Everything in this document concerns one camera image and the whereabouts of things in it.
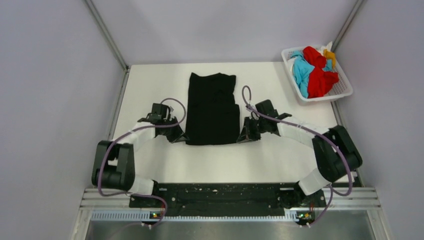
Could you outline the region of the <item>black t-shirt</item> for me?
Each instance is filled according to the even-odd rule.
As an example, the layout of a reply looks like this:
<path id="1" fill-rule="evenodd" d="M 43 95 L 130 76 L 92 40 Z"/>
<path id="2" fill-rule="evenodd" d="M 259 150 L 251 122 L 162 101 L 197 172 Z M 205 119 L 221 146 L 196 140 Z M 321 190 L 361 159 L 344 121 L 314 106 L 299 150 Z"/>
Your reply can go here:
<path id="1" fill-rule="evenodd" d="M 190 146 L 235 144 L 240 134 L 235 75 L 191 73 L 185 133 Z"/>

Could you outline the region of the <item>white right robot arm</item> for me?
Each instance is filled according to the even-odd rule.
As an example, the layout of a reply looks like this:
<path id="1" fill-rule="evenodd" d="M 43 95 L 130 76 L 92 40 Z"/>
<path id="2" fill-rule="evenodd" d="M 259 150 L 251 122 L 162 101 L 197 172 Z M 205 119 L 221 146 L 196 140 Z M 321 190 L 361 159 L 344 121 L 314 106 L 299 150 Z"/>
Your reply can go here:
<path id="1" fill-rule="evenodd" d="M 252 116 L 246 117 L 238 142 L 254 142 L 264 133 L 292 139 L 313 150 L 316 167 L 294 184 L 293 200 L 299 206 L 307 206 L 314 193 L 325 187 L 333 189 L 333 183 L 347 177 L 347 190 L 332 190 L 339 196 L 348 196 L 353 191 L 352 171 L 363 163 L 362 157 L 347 129 L 341 125 L 321 127 L 294 117 L 289 113 L 279 114 L 267 99 L 256 105 L 245 101 Z"/>

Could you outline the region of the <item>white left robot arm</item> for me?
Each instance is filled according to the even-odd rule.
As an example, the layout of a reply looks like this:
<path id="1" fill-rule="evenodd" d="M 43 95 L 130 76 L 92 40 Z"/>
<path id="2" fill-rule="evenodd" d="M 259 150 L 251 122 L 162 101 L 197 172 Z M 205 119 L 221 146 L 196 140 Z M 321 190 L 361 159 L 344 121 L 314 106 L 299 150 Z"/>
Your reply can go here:
<path id="1" fill-rule="evenodd" d="M 136 174 L 135 153 L 141 146 L 158 136 L 169 143 L 186 142 L 189 137 L 173 115 L 173 108 L 153 103 L 151 112 L 137 120 L 132 129 L 113 140 L 101 140 L 96 147 L 91 182 L 94 186 L 141 195 L 149 207 L 160 202 L 156 181 Z"/>

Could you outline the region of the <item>light blue t-shirt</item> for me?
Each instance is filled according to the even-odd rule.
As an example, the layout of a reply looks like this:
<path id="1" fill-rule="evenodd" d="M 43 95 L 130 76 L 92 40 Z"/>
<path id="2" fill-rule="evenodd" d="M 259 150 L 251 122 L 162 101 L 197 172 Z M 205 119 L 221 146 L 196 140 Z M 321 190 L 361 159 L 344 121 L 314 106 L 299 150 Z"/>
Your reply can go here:
<path id="1" fill-rule="evenodd" d="M 293 60 L 292 74 L 296 85 L 304 98 L 308 99 L 309 75 L 314 69 L 304 58 L 303 50 L 296 50 L 291 55 Z"/>

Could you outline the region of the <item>red t-shirt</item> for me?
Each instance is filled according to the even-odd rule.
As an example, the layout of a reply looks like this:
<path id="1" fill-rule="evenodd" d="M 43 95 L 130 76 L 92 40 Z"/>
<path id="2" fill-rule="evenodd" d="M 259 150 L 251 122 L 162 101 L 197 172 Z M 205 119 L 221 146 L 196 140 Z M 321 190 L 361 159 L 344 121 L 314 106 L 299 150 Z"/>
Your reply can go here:
<path id="1" fill-rule="evenodd" d="M 324 97 L 333 85 L 339 82 L 335 68 L 332 69 L 331 60 L 327 60 L 312 46 L 303 49 L 303 57 L 313 66 L 307 86 L 308 98 Z"/>

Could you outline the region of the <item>white plastic laundry basket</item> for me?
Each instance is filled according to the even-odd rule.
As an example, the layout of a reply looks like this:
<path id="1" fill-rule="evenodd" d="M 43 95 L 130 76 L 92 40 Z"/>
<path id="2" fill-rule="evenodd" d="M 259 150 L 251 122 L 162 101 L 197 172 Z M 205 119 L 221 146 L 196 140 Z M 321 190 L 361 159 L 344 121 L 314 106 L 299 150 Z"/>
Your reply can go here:
<path id="1" fill-rule="evenodd" d="M 329 44 L 282 50 L 289 82 L 301 105 L 333 102 L 353 94 L 353 87 L 330 48 Z"/>

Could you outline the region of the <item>white t-shirt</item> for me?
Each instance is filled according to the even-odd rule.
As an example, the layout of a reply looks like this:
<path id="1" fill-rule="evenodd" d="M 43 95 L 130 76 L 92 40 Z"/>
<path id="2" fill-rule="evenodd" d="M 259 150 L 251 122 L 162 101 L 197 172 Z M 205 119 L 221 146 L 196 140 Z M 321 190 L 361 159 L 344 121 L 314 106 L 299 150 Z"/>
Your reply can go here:
<path id="1" fill-rule="evenodd" d="M 317 51 L 324 56 L 325 52 L 331 51 L 333 47 L 333 41 L 330 41 L 327 45 L 321 46 Z"/>

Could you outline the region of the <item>yellow t-shirt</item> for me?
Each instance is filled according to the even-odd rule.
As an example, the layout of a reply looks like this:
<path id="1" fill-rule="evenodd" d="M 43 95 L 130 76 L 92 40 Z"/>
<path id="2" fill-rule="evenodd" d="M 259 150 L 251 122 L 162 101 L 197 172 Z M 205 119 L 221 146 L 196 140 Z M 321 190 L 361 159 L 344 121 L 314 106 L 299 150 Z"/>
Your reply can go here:
<path id="1" fill-rule="evenodd" d="M 327 60 L 331 60 L 331 68 L 334 69 L 336 67 L 336 54 L 330 50 L 324 49 L 323 50 L 323 56 L 327 59 Z"/>

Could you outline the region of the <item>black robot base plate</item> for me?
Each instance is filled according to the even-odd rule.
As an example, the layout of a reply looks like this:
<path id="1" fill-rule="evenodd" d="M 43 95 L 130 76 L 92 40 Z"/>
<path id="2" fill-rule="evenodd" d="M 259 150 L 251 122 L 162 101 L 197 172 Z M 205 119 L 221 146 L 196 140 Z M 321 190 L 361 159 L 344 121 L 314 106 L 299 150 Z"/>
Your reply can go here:
<path id="1" fill-rule="evenodd" d="M 151 197 L 130 197 L 131 209 L 159 209 L 171 217 L 278 217 L 326 206 L 324 192 L 309 196 L 294 183 L 156 183 Z"/>

